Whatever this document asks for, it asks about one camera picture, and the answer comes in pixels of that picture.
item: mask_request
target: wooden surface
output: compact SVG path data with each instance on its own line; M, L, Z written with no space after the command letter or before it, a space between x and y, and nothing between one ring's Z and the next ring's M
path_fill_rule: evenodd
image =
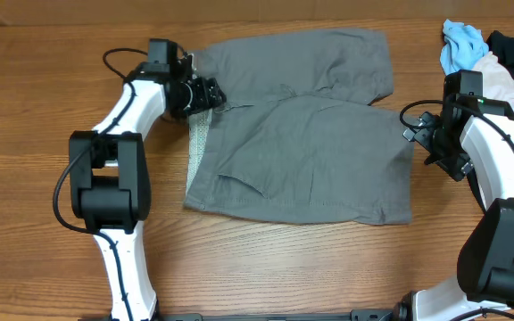
M514 0L0 0L0 25L514 17Z
M166 26L0 28L0 320L75 320L106 315L111 295L102 257L88 235L61 227L51 210L56 179L75 129L98 123L120 97L101 62L110 48L146 49L166 37L187 49L232 37L328 27L386 32L394 94L378 107L399 111L440 99L443 19L212 23ZM514 20L467 19L488 35L514 36ZM142 59L120 53L122 70ZM438 111L426 106L413 111ZM187 129L157 122L146 142L153 206L145 224L150 278L163 313L345 312L392 307L407 291L455 273L481 218L466 182L425 167L416 148L413 223L291 226L187 210ZM61 209L70 222L69 189Z

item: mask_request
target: light blue fabric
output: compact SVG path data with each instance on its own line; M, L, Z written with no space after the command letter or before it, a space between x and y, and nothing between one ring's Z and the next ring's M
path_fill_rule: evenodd
M472 70L475 63L489 52L481 30L463 22L444 22L445 46L439 61L446 75L458 70Z

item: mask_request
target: gray shirt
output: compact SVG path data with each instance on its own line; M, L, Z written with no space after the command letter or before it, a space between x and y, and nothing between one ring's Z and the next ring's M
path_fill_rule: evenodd
M185 205L290 223L410 222L413 147L384 34L322 29L231 40L196 53L228 102L213 111Z

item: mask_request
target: blue cloth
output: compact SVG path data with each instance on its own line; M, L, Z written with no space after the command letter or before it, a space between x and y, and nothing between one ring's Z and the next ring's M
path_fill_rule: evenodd
M439 61L446 75L458 70L472 70L475 63L489 52L481 30L463 22L444 22L445 46Z

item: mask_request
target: wooden table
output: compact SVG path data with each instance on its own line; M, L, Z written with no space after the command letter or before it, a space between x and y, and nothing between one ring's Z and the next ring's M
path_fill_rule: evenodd
M146 49L166 37L187 49L233 37L298 29L358 27L386 32L394 94L376 103L399 111L441 99L443 19L208 23L164 26L0 28L0 320L75 320L106 315L111 294L88 235L61 227L51 210L56 179L75 129L89 129L120 97L120 80L101 62L107 49ZM488 36L514 36L514 19L466 19ZM130 70L142 56L119 53ZM438 111L424 106L413 111ZM153 206L145 251L163 313L205 315L344 312L392 307L409 290L455 273L481 218L465 182L425 167L416 148L413 222L291 226L184 209L187 128L157 122L146 142ZM71 223L69 189L61 209Z

